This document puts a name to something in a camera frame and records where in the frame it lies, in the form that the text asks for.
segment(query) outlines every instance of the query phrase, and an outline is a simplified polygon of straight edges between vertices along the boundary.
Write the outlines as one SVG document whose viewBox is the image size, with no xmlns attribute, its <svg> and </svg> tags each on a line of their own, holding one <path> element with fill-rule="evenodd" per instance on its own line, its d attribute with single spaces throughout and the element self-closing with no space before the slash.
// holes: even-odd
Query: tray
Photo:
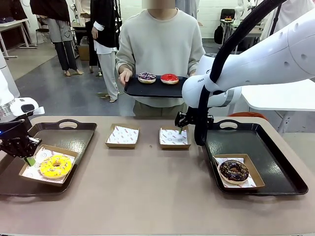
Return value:
<svg viewBox="0 0 315 236">
<path fill-rule="evenodd" d="M 75 123 L 77 127 L 60 127 L 64 122 Z M 96 127 L 97 124 L 95 123 L 80 123 L 72 119 L 34 125 L 29 130 L 29 134 L 35 138 L 41 138 L 41 144 L 65 148 L 79 153 L 76 162 L 64 184 L 61 187 L 56 187 L 23 179 L 19 176 L 19 171 L 23 167 L 24 161 L 6 155 L 0 162 L 0 195 L 32 197 L 63 193 L 71 184 Z"/>
<path fill-rule="evenodd" d="M 139 97 L 171 97 L 182 98 L 182 88 L 186 77 L 178 77 L 179 82 L 175 85 L 166 85 L 161 82 L 161 76 L 157 75 L 157 81 L 153 84 L 139 82 L 138 75 L 134 75 L 126 83 L 125 93 Z"/>
<path fill-rule="evenodd" d="M 224 123 L 233 123 L 233 127 L 221 128 Z M 206 149 L 210 158 L 208 167 L 212 169 L 219 189 L 225 193 L 276 196 L 302 195 L 308 192 L 300 175 L 259 124 L 239 123 L 235 120 L 214 123 L 213 129 L 207 134 Z M 266 186 L 257 190 L 224 188 L 213 158 L 217 154 L 247 154 Z"/>
</svg>

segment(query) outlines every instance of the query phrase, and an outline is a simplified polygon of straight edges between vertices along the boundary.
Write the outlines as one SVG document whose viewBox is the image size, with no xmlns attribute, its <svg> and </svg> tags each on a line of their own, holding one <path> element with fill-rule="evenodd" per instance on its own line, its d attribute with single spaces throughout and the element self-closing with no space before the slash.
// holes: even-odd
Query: black pants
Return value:
<svg viewBox="0 0 315 236">
<path fill-rule="evenodd" d="M 77 70 L 71 41 L 54 43 L 58 59 L 63 70 Z"/>
<path fill-rule="evenodd" d="M 97 66 L 100 68 L 99 62 L 98 62 L 98 56 L 96 54 L 96 51 L 94 50 L 94 39 L 92 36 L 92 22 L 86 22 L 85 27 L 87 29 L 88 33 L 88 41 L 89 41 L 89 50 L 90 50 L 90 66 Z"/>
</svg>

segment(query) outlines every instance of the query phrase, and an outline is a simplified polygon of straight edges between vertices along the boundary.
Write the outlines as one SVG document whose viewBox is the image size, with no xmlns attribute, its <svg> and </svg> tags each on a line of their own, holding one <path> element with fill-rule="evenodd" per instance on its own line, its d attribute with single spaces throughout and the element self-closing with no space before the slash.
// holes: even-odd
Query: black coat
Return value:
<svg viewBox="0 0 315 236">
<path fill-rule="evenodd" d="M 92 24 L 95 21 L 104 26 L 96 41 L 108 48 L 117 47 L 114 0 L 91 0 Z"/>
<path fill-rule="evenodd" d="M 30 0 L 30 5 L 35 15 L 70 22 L 68 4 L 65 0 Z"/>
</svg>

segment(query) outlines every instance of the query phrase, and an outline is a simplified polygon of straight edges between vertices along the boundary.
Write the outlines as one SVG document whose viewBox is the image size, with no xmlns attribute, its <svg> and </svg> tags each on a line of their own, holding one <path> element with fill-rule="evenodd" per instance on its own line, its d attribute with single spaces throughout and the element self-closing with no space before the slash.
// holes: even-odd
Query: neck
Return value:
<svg viewBox="0 0 315 236">
<path fill-rule="evenodd" d="M 177 9 L 148 9 L 148 12 L 157 20 L 166 21 L 177 14 Z"/>
</svg>

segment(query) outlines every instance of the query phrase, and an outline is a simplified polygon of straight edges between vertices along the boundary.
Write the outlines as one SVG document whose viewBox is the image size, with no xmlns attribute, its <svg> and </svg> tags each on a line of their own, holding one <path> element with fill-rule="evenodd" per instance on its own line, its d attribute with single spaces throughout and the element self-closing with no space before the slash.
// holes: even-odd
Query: black serving tray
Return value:
<svg viewBox="0 0 315 236">
<path fill-rule="evenodd" d="M 234 127 L 229 127 L 224 123 L 233 123 Z M 210 158 L 209 170 L 214 173 L 219 189 L 225 193 L 276 196 L 302 195 L 309 190 L 300 175 L 259 124 L 239 123 L 235 120 L 214 123 L 213 129 L 207 134 L 206 148 Z M 213 157 L 218 154 L 247 154 L 265 186 L 257 190 L 225 188 Z"/>
<path fill-rule="evenodd" d="M 171 97 L 182 98 L 182 88 L 186 77 L 178 77 L 179 82 L 175 85 L 162 83 L 161 76 L 157 75 L 157 80 L 153 84 L 143 84 L 139 82 L 138 75 L 134 75 L 125 86 L 125 93 L 138 97 Z"/>
<path fill-rule="evenodd" d="M 75 123 L 76 127 L 61 127 L 61 124 L 64 122 Z M 10 155 L 6 155 L 0 162 L 0 195 L 33 197 L 63 193 L 70 186 L 96 127 L 96 123 L 80 123 L 73 119 L 34 125 L 29 130 L 29 134 L 35 138 L 41 138 L 42 143 L 40 145 L 51 145 L 79 153 L 72 170 L 61 187 L 52 186 L 19 176 L 19 172 L 25 162 L 18 157 L 13 158 Z"/>
</svg>

